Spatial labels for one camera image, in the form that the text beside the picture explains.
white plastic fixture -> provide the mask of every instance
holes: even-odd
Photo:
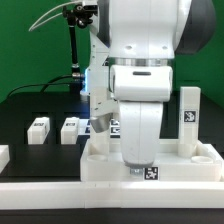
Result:
[[[79,118],[66,118],[61,129],[61,144],[76,144],[79,130]]]
[[[36,118],[27,131],[28,144],[43,144],[50,131],[50,119],[48,117]]]

white block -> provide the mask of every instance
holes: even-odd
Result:
[[[79,118],[66,118],[61,129],[61,144],[76,144],[79,130]]]
[[[182,87],[180,92],[180,121],[178,155],[191,158],[196,155],[201,90]]]
[[[43,144],[50,131],[50,119],[48,117],[36,118],[29,130],[28,144]]]
[[[9,158],[9,147],[8,145],[0,145],[0,173],[3,171],[5,166],[8,164]]]

black cable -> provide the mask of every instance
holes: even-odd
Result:
[[[10,91],[6,97],[6,99],[8,99],[15,91],[19,90],[19,89],[23,89],[23,88],[29,88],[29,87],[39,87],[39,86],[45,86],[45,85],[49,85],[49,86],[59,86],[59,85],[70,85],[71,82],[63,82],[63,83],[43,83],[43,84],[31,84],[31,85],[24,85],[24,86],[19,86],[15,89],[13,89],[12,91]]]
[[[51,79],[46,85],[43,86],[40,92],[44,92],[49,87],[50,83],[57,82],[61,79],[67,79],[67,78],[72,78],[72,75],[63,75],[63,76],[58,76],[56,78]]]

small white box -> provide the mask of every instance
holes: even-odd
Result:
[[[0,173],[4,170],[9,161],[9,146],[0,145]]]
[[[79,130],[79,118],[66,118],[65,123],[61,129],[61,144],[76,144]]]
[[[43,144],[49,131],[50,119],[48,117],[36,118],[27,131],[28,144]]]

black label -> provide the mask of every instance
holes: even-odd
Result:
[[[87,128],[86,128],[85,133],[86,133],[86,134],[90,134],[90,127],[87,127]]]
[[[195,110],[185,110],[184,111],[184,122],[185,123],[195,123],[196,122],[196,114]]]
[[[120,134],[120,128],[119,127],[112,127],[111,128],[111,134]]]
[[[39,126],[39,127],[41,127],[41,126],[44,126],[44,123],[35,123],[34,126]]]
[[[75,123],[66,123],[65,126],[75,126]]]
[[[158,167],[145,168],[145,180],[158,180],[158,179],[159,179]]]

